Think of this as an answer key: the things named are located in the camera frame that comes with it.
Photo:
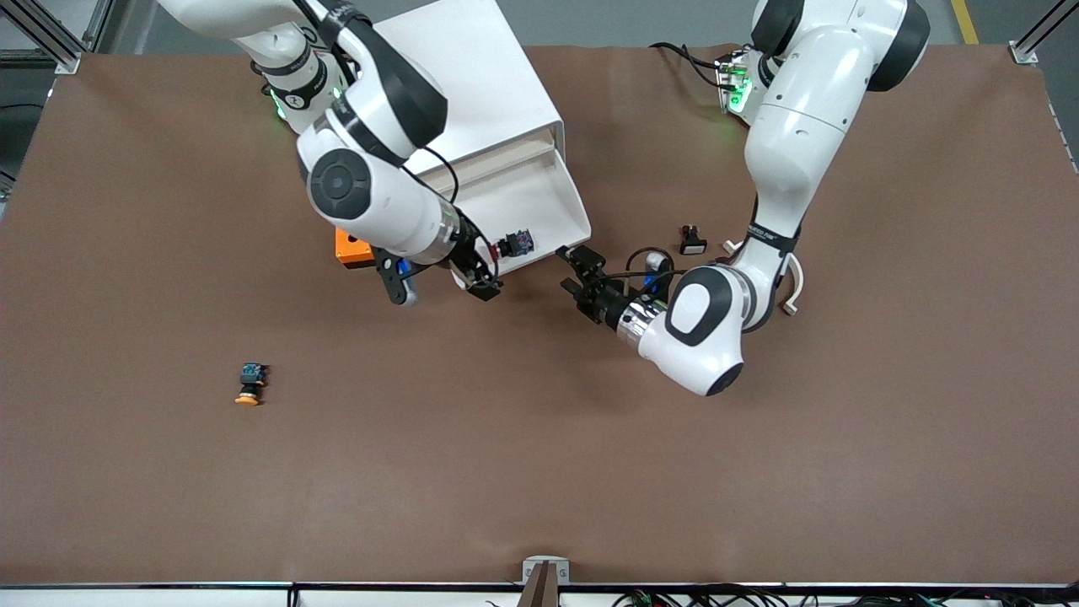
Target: brown table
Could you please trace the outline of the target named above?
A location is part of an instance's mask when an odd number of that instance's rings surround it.
[[[745,129],[653,50],[531,49],[591,246],[740,238]],[[1079,180],[1036,69],[934,46],[866,98],[795,318],[694,397],[548,259],[390,305],[332,257],[247,59],[85,56],[0,231],[0,580],[1066,582]],[[688,265],[701,258],[680,259]],[[232,404],[247,361],[264,406]]]

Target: yellow stripe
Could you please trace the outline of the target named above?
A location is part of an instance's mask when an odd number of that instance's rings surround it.
[[[959,22],[959,31],[962,32],[962,41],[967,44],[978,44],[978,33],[974,32],[974,23],[970,20],[970,11],[967,10],[965,0],[952,0],[952,10],[955,11],[955,20]]]

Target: orange object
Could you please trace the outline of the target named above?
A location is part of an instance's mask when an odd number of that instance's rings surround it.
[[[337,252],[338,261],[345,267],[370,267],[374,265],[374,251],[371,250],[371,245],[356,236],[349,235],[341,227],[337,227],[333,239],[333,248]]]

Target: white box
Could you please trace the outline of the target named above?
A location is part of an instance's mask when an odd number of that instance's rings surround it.
[[[492,242],[528,229],[535,251],[500,261],[505,274],[591,235],[564,160],[562,118],[494,0],[438,0],[375,24],[449,99],[431,143],[461,180],[456,204]],[[420,150],[406,166],[448,194],[453,181]]]

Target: robotic arm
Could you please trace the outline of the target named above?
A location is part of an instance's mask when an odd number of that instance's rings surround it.
[[[404,171],[446,128],[448,101],[435,79],[396,51],[346,0],[160,0],[185,26],[231,38],[272,85],[297,140],[315,210],[375,247],[391,300],[414,302],[411,275],[451,268],[488,300],[501,282],[477,250],[483,236],[455,206]],[[312,50],[295,22],[311,24],[332,56]],[[347,55],[363,75],[341,92]],[[493,260],[493,251],[489,251]]]
[[[901,82],[928,36],[916,0],[760,0],[755,50],[719,67],[737,75],[727,109],[751,124],[746,163],[757,199],[745,244],[726,262],[686,272],[669,305],[652,288],[625,293],[586,247],[560,250],[581,280],[563,281],[578,311],[687,390],[727,388],[742,369],[740,334],[771,315],[802,219],[862,97]]]

